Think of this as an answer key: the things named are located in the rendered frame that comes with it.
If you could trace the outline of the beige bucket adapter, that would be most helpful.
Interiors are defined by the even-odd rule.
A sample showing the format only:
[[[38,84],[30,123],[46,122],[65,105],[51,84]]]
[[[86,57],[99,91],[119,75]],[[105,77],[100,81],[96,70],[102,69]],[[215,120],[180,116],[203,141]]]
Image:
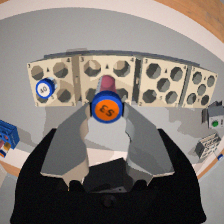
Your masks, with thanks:
[[[187,65],[166,58],[133,56],[136,59],[132,96],[137,106],[177,107]]]
[[[185,64],[181,61],[179,63]],[[218,74],[197,65],[191,64],[191,66],[188,63],[185,65],[187,65],[186,76],[178,104],[187,108],[208,108]]]
[[[79,56],[81,55],[82,54],[70,54],[66,56],[61,55],[59,57],[54,56],[53,58],[47,57],[47,59],[43,58],[40,59],[40,61],[37,60],[27,63],[29,80],[36,107],[77,105],[81,96],[79,68]],[[57,88],[49,98],[42,99],[37,95],[35,87],[38,81],[47,77],[55,78],[57,81]]]
[[[99,79],[102,75],[110,74],[115,78],[114,81],[117,93],[120,96],[122,102],[127,102],[129,105],[131,105],[135,58],[136,57],[132,55],[123,55],[122,53],[88,53],[79,56],[82,105],[89,101],[92,102]]]

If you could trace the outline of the grey flat mat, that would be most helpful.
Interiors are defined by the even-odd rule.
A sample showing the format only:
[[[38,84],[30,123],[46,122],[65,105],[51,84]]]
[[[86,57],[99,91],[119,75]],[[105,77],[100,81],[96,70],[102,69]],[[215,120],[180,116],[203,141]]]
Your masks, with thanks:
[[[200,64],[218,74],[209,105],[224,106],[224,62],[189,37],[154,21],[135,15],[84,7],[50,8],[25,12],[0,20],[0,120],[17,127],[20,141],[15,149],[31,153],[52,128],[82,107],[36,107],[27,63],[44,55],[119,50],[159,54]],[[199,139],[224,128],[208,129],[202,123],[205,108],[131,106],[172,138],[192,164],[202,163],[195,148]],[[128,152],[130,138],[122,116],[103,124],[88,120],[87,148]]]

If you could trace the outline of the white tube rack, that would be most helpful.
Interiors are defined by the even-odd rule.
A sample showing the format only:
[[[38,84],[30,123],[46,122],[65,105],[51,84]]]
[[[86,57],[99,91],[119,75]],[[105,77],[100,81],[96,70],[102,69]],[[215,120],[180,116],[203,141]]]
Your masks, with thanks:
[[[209,140],[208,140],[209,139]],[[207,140],[207,141],[206,141]],[[199,139],[197,146],[195,148],[195,152],[198,155],[199,159],[213,153],[215,148],[218,148],[222,139],[218,136],[217,133],[211,134],[207,137]],[[213,142],[213,143],[212,143]],[[206,143],[206,144],[205,144]],[[212,145],[211,145],[212,144]],[[205,146],[204,146],[205,145]],[[213,148],[211,148],[214,145]],[[210,149],[211,148],[211,149]],[[212,151],[211,151],[212,150]],[[210,153],[208,153],[211,151]],[[204,156],[203,154],[206,153]]]

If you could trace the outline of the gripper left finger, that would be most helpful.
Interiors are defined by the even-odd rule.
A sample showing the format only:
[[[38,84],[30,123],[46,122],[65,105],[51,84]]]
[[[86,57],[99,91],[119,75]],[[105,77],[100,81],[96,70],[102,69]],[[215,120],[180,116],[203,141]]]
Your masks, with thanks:
[[[89,173],[86,144],[92,102],[87,102],[50,132],[24,162],[15,189],[11,224],[19,224],[27,206],[38,197],[55,191],[67,191],[71,180]]]

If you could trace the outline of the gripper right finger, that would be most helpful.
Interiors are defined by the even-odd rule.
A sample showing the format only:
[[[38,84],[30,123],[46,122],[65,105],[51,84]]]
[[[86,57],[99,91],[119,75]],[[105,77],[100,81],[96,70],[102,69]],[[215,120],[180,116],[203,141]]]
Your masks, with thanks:
[[[127,102],[122,102],[122,117],[130,138],[126,173],[136,180],[147,181],[147,190],[162,190],[185,200],[193,209],[198,224],[206,221],[199,182],[193,166],[164,132]]]

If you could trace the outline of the blue tube rack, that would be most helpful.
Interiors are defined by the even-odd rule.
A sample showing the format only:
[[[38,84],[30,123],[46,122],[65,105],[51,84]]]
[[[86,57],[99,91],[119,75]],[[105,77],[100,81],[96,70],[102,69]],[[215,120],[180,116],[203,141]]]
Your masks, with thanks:
[[[8,142],[11,145],[11,149],[14,149],[16,147],[16,145],[18,144],[18,142],[20,141],[18,131],[17,131],[17,127],[9,124],[7,122],[4,122],[2,120],[0,120],[0,134],[1,134],[0,139],[2,139],[4,141],[4,144],[6,142]],[[9,140],[6,139],[4,137],[4,135],[7,136]]]

